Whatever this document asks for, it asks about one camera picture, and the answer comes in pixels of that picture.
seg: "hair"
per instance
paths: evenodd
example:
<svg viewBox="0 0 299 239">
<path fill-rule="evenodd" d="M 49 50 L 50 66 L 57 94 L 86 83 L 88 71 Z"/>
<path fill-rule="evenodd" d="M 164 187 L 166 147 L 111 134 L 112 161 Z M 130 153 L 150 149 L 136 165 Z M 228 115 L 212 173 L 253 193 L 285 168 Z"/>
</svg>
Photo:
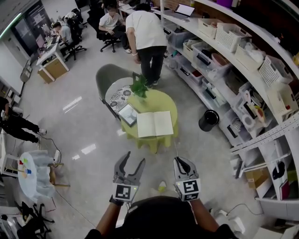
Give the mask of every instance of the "hair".
<svg viewBox="0 0 299 239">
<path fill-rule="evenodd" d="M 110 11 L 110 10 L 116 10 L 116 6 L 114 4 L 110 4 L 108 7 L 107 7 L 107 10 Z"/>
<path fill-rule="evenodd" d="M 147 3 L 140 3 L 136 6 L 136 11 L 150 12 L 150 5 Z"/>
<path fill-rule="evenodd" d="M 61 27 L 60 22 L 56 22 L 56 23 L 54 23 L 53 28 L 57 28 L 57 27 Z"/>
</svg>

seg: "wrist strap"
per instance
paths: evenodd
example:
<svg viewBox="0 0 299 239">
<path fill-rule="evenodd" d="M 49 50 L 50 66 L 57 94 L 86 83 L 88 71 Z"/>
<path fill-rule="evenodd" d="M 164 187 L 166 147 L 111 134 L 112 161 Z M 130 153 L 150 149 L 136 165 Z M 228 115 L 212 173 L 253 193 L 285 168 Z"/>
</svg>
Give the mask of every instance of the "wrist strap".
<svg viewBox="0 0 299 239">
<path fill-rule="evenodd" d="M 111 203 L 113 203 L 113 204 L 115 204 L 115 205 L 117 205 L 117 206 L 120 206 L 120 207 L 123 206 L 123 201 L 114 199 L 112 195 L 111 195 L 111 197 L 110 197 L 109 202 L 111 202 Z"/>
</svg>

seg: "tiled floor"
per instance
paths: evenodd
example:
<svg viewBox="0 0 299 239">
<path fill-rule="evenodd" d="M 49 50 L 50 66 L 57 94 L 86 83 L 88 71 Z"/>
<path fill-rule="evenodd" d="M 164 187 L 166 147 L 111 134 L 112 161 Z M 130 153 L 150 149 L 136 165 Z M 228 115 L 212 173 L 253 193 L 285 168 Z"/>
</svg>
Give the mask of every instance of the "tiled floor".
<svg viewBox="0 0 299 239">
<path fill-rule="evenodd" d="M 137 149 L 126 135 L 119 134 L 120 123 L 100 102 L 95 74 L 107 63 L 140 72 L 132 56 L 119 46 L 116 53 L 107 48 L 100 53 L 103 42 L 96 38 L 94 29 L 88 26 L 83 33 L 82 45 L 87 51 L 78 53 L 77 60 L 70 59 L 70 71 L 51 84 L 44 84 L 37 75 L 37 68 L 26 83 L 21 108 L 25 117 L 48 130 L 62 152 L 65 164 L 57 170 L 58 182 L 69 183 L 70 188 L 56 188 L 53 195 L 56 210 L 47 213 L 55 224 L 50 225 L 52 238 L 84 238 L 94 228 L 103 215 L 112 194 L 112 179 L 115 162 L 131 151 L 125 168 L 132 173 L 142 158 L 146 166 L 141 178 L 140 195 L 147 195 L 149 188 L 157 187 L 164 179 L 172 188 L 174 182 L 173 158 L 176 150 L 160 147 L 153 155 L 147 147 Z M 178 108 L 179 137 L 176 139 L 178 154 L 192 160 L 201 178 L 201 200 L 209 206 L 230 210 L 239 203 L 246 203 L 255 213 L 261 212 L 259 203 L 254 200 L 255 192 L 248 188 L 244 179 L 235 180 L 229 165 L 229 148 L 225 136 L 218 127 L 206 133 L 199 129 L 198 120 L 206 110 L 195 93 L 175 74 L 163 68 L 162 80 L 157 87 L 170 95 Z M 82 99 L 71 110 L 63 110 L 75 99 Z M 90 146 L 91 152 L 84 154 Z M 34 147 L 25 143 L 29 150 Z M 51 142 L 43 140 L 43 147 L 54 153 Z M 25 199 L 18 182 L 14 188 L 16 197 Z M 52 200 L 44 200 L 46 210 L 55 208 Z M 119 219 L 126 214 L 121 210 Z M 245 207 L 236 208 L 232 215 L 239 216 L 246 227 L 245 235 L 252 238 L 259 226 L 267 220 L 264 216 L 254 216 Z"/>
</svg>

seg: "sneaker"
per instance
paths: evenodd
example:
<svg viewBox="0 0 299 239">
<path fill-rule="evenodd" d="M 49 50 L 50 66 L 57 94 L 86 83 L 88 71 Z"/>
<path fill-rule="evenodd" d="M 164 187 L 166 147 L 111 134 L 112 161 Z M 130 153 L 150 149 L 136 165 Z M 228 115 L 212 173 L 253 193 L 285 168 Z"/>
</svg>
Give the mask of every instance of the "sneaker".
<svg viewBox="0 0 299 239">
<path fill-rule="evenodd" d="M 131 54 L 131 53 L 132 53 L 131 49 L 124 49 L 124 50 L 125 50 L 125 52 L 128 53 L 128 54 Z"/>
<path fill-rule="evenodd" d="M 165 182 L 165 181 L 161 181 L 161 182 L 160 182 L 160 185 L 159 185 L 159 188 L 158 188 L 158 191 L 159 191 L 160 193 L 162 193 L 162 192 L 164 192 L 166 189 L 167 189 L 166 182 Z"/>
<path fill-rule="evenodd" d="M 158 80 L 154 81 L 154 83 L 153 83 L 153 86 L 156 86 L 156 85 L 158 85 L 158 83 L 159 83 L 159 80 L 160 80 L 160 78 L 159 78 Z"/>
<path fill-rule="evenodd" d="M 46 129 L 39 129 L 39 133 L 41 135 L 45 135 L 47 133 L 47 130 Z"/>
<path fill-rule="evenodd" d="M 36 143 L 38 150 L 42 150 L 41 139 L 38 137 L 38 142 Z"/>
</svg>

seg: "black trash can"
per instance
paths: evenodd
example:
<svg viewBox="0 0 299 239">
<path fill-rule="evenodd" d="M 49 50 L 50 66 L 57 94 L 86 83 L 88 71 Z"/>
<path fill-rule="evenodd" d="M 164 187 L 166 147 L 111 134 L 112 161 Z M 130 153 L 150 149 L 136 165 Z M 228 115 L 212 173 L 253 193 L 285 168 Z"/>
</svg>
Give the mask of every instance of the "black trash can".
<svg viewBox="0 0 299 239">
<path fill-rule="evenodd" d="M 219 115 L 214 110 L 207 110 L 198 122 L 199 127 L 203 131 L 210 131 L 219 122 Z"/>
</svg>

